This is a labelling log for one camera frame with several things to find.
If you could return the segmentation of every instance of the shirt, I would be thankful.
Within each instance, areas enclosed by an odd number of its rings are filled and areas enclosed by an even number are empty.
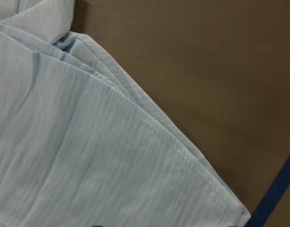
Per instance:
[[[0,0],[0,225],[228,227],[250,214],[85,34],[72,0]]]

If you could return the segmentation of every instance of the brown surface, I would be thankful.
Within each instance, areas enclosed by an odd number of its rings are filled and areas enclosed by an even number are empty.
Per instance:
[[[290,153],[290,1],[78,0],[102,45],[250,212]],[[266,227],[290,227],[290,188]]]

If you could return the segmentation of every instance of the light blue fabric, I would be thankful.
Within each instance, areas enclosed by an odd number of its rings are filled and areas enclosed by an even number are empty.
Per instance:
[[[0,0],[1,227],[228,227],[249,212],[72,0]]]

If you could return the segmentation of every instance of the dark blue line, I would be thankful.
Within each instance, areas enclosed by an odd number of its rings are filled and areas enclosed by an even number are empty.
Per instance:
[[[290,185],[290,156],[245,227],[262,227]]]

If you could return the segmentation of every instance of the light blue shirt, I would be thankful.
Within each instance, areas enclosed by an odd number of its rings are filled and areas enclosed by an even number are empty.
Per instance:
[[[1,227],[228,227],[250,214],[72,0],[0,0]]]

